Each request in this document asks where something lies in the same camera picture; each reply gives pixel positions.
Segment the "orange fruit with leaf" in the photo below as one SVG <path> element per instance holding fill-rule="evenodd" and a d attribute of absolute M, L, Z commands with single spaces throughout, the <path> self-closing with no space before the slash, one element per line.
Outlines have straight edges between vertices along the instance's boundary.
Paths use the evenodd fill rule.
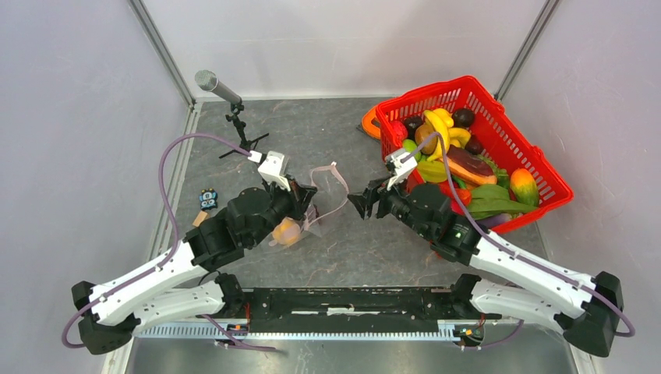
<path fill-rule="evenodd" d="M 297 221 L 286 217 L 273 231 L 270 246 L 295 244 L 302 235 L 301 227 Z"/>

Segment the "clear zip top bag pink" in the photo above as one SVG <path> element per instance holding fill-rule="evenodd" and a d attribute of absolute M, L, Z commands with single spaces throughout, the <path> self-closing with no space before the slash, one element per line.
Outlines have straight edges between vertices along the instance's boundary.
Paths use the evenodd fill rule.
<path fill-rule="evenodd" d="M 321 237 L 330 230 L 331 221 L 348 203 L 348 183 L 338 170 L 338 163 L 332 161 L 329 165 L 319 166 L 309 171 L 309 179 L 317 194 L 312 198 L 310 206 L 302 219 L 295 220 L 301 227 L 301 238 L 295 243 L 314 235 Z M 267 237 L 269 245 L 272 234 Z M 276 245 L 270 247 L 288 248 L 290 246 Z"/>

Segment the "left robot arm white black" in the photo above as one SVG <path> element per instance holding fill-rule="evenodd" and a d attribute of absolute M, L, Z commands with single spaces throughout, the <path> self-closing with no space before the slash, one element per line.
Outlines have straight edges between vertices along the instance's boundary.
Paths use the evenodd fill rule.
<path fill-rule="evenodd" d="M 285 218 L 303 219 L 318 189 L 293 178 L 287 183 L 287 189 L 275 183 L 244 189 L 184 239 L 118 279 L 72 286 L 83 347 L 103 355 L 159 323 L 202 315 L 232 318 L 244 312 L 246 296 L 232 274 L 221 273 L 195 288 L 176 286 L 241 259 Z"/>

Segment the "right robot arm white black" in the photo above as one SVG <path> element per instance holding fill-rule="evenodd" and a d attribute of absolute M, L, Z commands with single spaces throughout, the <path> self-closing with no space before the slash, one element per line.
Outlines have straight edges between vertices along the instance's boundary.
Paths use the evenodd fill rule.
<path fill-rule="evenodd" d="M 391 215 L 428 241 L 443 259 L 512 282 L 508 287 L 486 280 L 469 281 L 471 288 L 450 297 L 456 316 L 469 318 L 476 312 L 511 316 L 554 330 L 590 355 L 610 355 L 624 319 L 621 282 L 615 275 L 573 271 L 512 245 L 455 213 L 451 199 L 435 184 L 417 185 L 406 192 L 377 179 L 363 192 L 348 194 L 348 200 L 361 218 Z"/>

